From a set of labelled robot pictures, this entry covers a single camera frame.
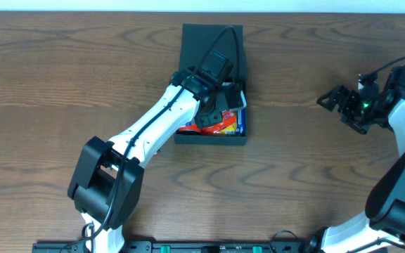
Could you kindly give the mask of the red snack bag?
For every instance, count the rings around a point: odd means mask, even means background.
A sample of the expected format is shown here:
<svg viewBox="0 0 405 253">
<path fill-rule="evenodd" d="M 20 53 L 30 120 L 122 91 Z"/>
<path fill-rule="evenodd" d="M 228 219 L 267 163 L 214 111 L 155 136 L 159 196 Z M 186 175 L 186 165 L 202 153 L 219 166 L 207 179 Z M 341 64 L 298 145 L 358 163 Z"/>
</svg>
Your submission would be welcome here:
<svg viewBox="0 0 405 253">
<path fill-rule="evenodd" d="M 202 135 L 208 136 L 226 136 L 223 134 L 222 130 L 226 127 L 233 126 L 237 128 L 237 113 L 232 111 L 225 111 L 222 113 L 222 122 L 217 123 L 213 126 L 205 127 L 201 129 Z"/>
</svg>

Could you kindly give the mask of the blue cookie pack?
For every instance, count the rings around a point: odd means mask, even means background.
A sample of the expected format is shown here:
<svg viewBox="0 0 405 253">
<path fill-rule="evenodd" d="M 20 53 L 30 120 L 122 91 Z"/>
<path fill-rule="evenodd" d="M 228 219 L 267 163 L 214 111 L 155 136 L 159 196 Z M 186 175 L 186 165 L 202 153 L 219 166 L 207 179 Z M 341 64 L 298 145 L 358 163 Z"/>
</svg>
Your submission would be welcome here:
<svg viewBox="0 0 405 253">
<path fill-rule="evenodd" d="M 247 124 L 247 119 L 246 119 L 246 109 L 243 108 L 237 112 L 237 128 L 236 128 L 236 134 L 239 136 L 245 136 L 246 135 L 246 124 Z"/>
</svg>

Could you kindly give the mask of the red Pringles can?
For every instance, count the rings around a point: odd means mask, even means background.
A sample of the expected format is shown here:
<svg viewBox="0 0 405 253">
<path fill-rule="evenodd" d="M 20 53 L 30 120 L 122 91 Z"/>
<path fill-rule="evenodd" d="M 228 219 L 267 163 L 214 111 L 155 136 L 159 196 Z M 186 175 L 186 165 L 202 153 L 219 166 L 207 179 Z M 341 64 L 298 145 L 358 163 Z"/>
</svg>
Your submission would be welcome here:
<svg viewBox="0 0 405 253">
<path fill-rule="evenodd" d="M 177 133 L 183 135 L 201 135 L 201 129 L 196 124 L 188 122 L 184 126 L 181 126 Z"/>
</svg>

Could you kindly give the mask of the yellow snack bag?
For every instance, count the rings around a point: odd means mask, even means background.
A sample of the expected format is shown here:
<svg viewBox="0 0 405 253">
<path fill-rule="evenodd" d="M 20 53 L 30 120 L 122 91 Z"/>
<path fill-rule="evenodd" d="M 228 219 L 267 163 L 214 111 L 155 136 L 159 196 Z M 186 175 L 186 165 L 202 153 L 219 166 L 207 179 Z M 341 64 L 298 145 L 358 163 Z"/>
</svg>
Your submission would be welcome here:
<svg viewBox="0 0 405 253">
<path fill-rule="evenodd" d="M 222 130 L 224 135 L 236 135 L 236 128 L 233 126 L 226 127 Z"/>
</svg>

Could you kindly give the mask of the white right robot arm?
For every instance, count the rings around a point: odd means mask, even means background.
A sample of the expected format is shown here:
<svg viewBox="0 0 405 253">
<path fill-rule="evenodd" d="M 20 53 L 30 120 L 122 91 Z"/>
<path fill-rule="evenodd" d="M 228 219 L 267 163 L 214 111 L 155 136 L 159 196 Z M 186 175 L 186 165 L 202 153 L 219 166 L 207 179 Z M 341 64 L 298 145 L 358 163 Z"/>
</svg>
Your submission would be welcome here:
<svg viewBox="0 0 405 253">
<path fill-rule="evenodd" d="M 373 125 L 390 130 L 399 157 L 368 195 L 365 210 L 338 226 L 324 228 L 305 252 L 384 252 L 405 249 L 405 65 L 390 71 L 384 88 L 377 72 L 361 75 L 359 89 L 336 86 L 320 96 L 323 108 L 337 110 L 344 124 L 360 134 Z"/>
</svg>

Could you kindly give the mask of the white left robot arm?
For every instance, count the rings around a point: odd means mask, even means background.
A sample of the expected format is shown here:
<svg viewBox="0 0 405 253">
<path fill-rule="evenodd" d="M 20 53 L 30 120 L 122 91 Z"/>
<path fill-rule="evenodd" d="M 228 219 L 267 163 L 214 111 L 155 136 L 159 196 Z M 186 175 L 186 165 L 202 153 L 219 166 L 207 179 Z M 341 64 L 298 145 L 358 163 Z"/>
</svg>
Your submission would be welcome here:
<svg viewBox="0 0 405 253">
<path fill-rule="evenodd" d="M 122 225 L 139 201 L 146 165 L 173 134 L 187 123 L 211 128 L 245 108 L 242 59 L 209 51 L 198 65 L 175 72 L 159 101 L 130 127 L 86 142 L 67 190 L 86 222 L 85 251 L 121 251 Z"/>
</svg>

